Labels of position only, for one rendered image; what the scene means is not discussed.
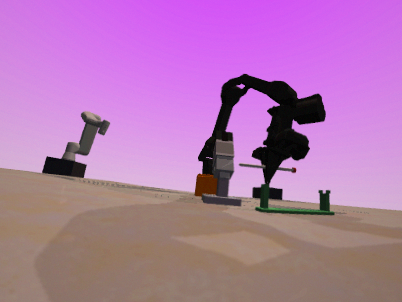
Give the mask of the white pin with red cap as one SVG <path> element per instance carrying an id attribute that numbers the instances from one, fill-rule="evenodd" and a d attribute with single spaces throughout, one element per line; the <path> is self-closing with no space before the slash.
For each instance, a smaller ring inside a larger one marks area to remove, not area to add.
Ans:
<path id="1" fill-rule="evenodd" d="M 244 164 L 244 163 L 240 163 L 239 166 L 240 166 L 240 167 L 257 168 L 257 169 L 259 169 L 259 168 L 265 168 L 265 166 L 252 165 L 252 164 Z M 291 169 L 291 168 L 278 167 L 277 170 L 289 171 L 289 172 L 292 172 L 292 173 L 295 173 L 295 172 L 296 172 L 296 168 L 292 168 L 292 169 Z"/>

